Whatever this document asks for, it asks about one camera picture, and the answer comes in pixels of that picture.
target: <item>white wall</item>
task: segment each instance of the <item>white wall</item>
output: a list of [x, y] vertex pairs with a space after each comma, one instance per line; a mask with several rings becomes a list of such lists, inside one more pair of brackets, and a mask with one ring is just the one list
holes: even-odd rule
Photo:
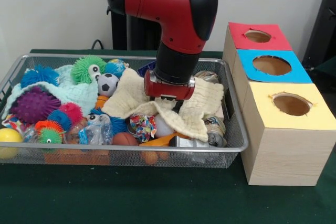
[[[321, 0], [219, 0], [205, 50], [223, 50], [228, 21], [278, 23], [301, 58]], [[32, 48], [87, 49], [101, 39], [112, 47], [106, 0], [0, 0], [0, 78]]]

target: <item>round hole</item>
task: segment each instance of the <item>round hole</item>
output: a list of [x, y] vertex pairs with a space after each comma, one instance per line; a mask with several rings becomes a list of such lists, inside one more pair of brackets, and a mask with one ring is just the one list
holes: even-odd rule
[[273, 98], [274, 105], [289, 115], [302, 116], [309, 112], [312, 104], [296, 94], [279, 94]]
[[249, 30], [245, 33], [247, 39], [257, 42], [257, 43], [266, 43], [271, 40], [271, 36], [268, 33], [258, 30]]
[[273, 76], [282, 76], [292, 70], [288, 62], [279, 57], [270, 55], [264, 55], [254, 59], [253, 66], [261, 72], [271, 74]]

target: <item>yellow box top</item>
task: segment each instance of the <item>yellow box top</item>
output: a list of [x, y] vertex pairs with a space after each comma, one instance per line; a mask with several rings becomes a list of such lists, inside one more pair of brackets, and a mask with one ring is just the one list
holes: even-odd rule
[[336, 119], [315, 84], [250, 82], [250, 87], [265, 127], [336, 130]]

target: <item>red box top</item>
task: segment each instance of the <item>red box top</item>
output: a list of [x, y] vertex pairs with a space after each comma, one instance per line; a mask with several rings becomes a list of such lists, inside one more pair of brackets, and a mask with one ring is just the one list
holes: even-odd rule
[[229, 22], [229, 28], [237, 49], [292, 50], [279, 25]]

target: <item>soccer ball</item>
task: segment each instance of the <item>soccer ball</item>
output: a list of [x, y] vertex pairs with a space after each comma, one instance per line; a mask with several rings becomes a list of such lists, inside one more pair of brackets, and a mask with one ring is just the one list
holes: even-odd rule
[[98, 93], [105, 97], [111, 97], [117, 89], [119, 79], [111, 73], [102, 74], [98, 78]]

